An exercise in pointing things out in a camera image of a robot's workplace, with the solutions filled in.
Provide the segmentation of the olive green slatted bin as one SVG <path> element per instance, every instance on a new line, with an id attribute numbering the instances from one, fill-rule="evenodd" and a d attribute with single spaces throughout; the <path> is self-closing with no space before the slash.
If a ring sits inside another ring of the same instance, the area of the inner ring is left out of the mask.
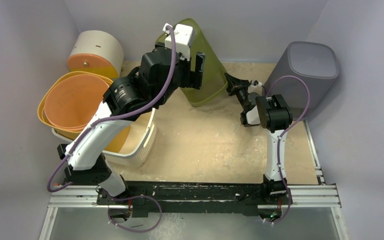
<path id="1" fill-rule="evenodd" d="M 190 47 L 190 71 L 195 70 L 197 52 L 205 53 L 201 89 L 180 87 L 180 90 L 191 106 L 201 107 L 215 99 L 227 88 L 228 83 L 224 75 L 227 71 L 195 20 L 186 18 L 172 26 L 175 27 L 177 24 L 191 26 L 194 29 L 194 39 Z"/>

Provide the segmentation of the grey slatted waste bin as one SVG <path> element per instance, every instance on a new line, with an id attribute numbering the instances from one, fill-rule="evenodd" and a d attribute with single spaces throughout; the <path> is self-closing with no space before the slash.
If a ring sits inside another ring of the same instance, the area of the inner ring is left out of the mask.
<path id="1" fill-rule="evenodd" d="M 265 95 L 282 95 L 293 119 L 296 120 L 307 105 L 305 87 L 293 77 L 305 82 L 310 93 L 306 118 L 318 105 L 340 74 L 339 64 L 332 48 L 325 44 L 291 42 L 264 83 Z"/>

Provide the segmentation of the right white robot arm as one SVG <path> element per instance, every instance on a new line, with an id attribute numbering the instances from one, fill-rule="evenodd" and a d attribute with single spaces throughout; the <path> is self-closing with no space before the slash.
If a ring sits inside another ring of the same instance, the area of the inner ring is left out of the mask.
<path id="1" fill-rule="evenodd" d="M 272 97 L 249 92 L 249 80 L 224 74 L 229 96 L 236 96 L 243 111 L 240 122 L 245 127 L 260 125 L 266 136 L 266 167 L 260 196 L 268 204 L 274 203 L 287 192 L 285 172 L 286 129 L 292 124 L 292 113 L 282 95 Z"/>

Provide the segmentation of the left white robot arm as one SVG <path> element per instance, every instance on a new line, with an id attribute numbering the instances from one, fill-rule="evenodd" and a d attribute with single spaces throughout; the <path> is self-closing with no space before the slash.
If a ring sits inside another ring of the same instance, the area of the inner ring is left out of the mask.
<path id="1" fill-rule="evenodd" d="M 66 184 L 97 185 L 116 204 L 126 203 L 126 183 L 106 162 L 103 150 L 141 115 L 164 105 L 176 89 L 200 89 L 205 59 L 203 52 L 190 60 L 172 48 L 158 46 L 145 53 L 140 65 L 126 76 L 114 79 L 82 132 L 58 148 L 67 163 Z"/>

